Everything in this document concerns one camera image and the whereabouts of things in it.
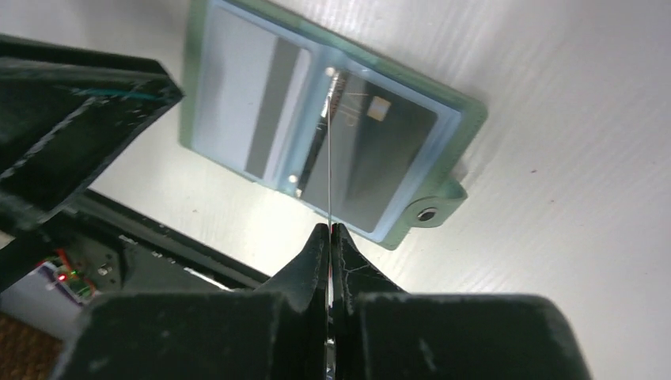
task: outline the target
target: gray stripe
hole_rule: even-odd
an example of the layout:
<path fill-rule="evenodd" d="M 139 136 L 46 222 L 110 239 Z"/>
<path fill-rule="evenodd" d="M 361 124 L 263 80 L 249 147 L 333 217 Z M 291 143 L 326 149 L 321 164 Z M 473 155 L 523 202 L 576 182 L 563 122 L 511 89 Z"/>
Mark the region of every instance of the gray stripe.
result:
<path fill-rule="evenodd" d="M 283 39 L 278 39 L 275 45 L 271 72 L 268 74 L 266 91 L 261 101 L 259 117 L 256 119 L 252 147 L 245 167 L 247 173 L 259 178 L 263 177 L 266 171 L 268 156 L 286 100 L 286 91 L 289 89 L 291 75 L 298 59 L 298 51 L 298 46 Z"/>

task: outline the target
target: white wooden surface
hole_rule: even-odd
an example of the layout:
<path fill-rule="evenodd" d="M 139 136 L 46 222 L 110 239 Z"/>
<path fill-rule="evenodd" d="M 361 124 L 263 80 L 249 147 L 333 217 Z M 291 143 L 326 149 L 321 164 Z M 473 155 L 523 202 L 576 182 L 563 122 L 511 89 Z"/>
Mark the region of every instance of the white wooden surface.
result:
<path fill-rule="evenodd" d="M 596 378 L 671 373 L 671 2 L 279 0 L 486 102 L 470 199 L 395 252 L 410 291 L 526 292 L 570 318 Z M 0 32 L 182 75 L 185 0 L 1 0 Z M 177 143 L 179 109 L 93 188 L 268 274 L 320 218 Z"/>

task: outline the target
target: card holder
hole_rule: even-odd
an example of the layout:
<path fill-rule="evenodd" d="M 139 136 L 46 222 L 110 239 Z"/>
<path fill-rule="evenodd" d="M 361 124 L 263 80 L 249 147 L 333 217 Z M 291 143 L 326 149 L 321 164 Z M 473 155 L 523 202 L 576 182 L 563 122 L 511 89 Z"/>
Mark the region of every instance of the card holder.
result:
<path fill-rule="evenodd" d="M 267 2 L 193 2 L 188 31 L 187 148 L 325 215 L 331 117 L 333 218 L 387 249 L 465 200 L 480 102 Z"/>

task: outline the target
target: card chip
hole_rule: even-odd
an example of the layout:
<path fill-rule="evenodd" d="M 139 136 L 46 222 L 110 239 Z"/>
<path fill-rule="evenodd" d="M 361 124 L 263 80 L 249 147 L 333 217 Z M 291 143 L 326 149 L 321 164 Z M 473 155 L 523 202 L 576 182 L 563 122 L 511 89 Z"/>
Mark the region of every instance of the card chip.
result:
<path fill-rule="evenodd" d="M 373 97 L 373 101 L 370 102 L 370 107 L 368 107 L 368 115 L 377 121 L 382 121 L 387 116 L 387 111 L 389 106 L 392 105 L 389 101 L 382 99 L 381 97 Z"/>

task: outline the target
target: green border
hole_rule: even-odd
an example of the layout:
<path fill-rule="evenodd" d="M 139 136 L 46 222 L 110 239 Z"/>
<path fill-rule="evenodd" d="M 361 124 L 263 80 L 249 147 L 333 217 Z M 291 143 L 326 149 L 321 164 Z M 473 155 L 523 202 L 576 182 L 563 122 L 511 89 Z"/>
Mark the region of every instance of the green border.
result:
<path fill-rule="evenodd" d="M 466 200 L 466 191 L 456 180 L 450 178 L 449 174 L 487 119 L 487 109 L 482 102 L 447 85 L 437 83 L 383 55 L 367 50 L 359 44 L 329 32 L 270 2 L 264 0 L 227 1 L 318 43 L 338 48 L 352 59 L 380 74 L 461 112 L 461 123 L 436 161 L 434 168 L 431 169 L 426 180 L 413 196 L 413 201 L 387 233 L 385 239 L 377 244 L 386 249 L 396 249 L 412 227 L 440 226 Z M 182 103 L 180 128 L 180 143 L 189 149 L 191 149 L 195 94 L 198 87 L 208 4 L 208 0 L 193 1 L 189 12 L 183 77 L 187 97 Z M 429 222 L 420 222 L 417 219 L 418 212 L 428 207 L 436 207 L 438 213 Z"/>

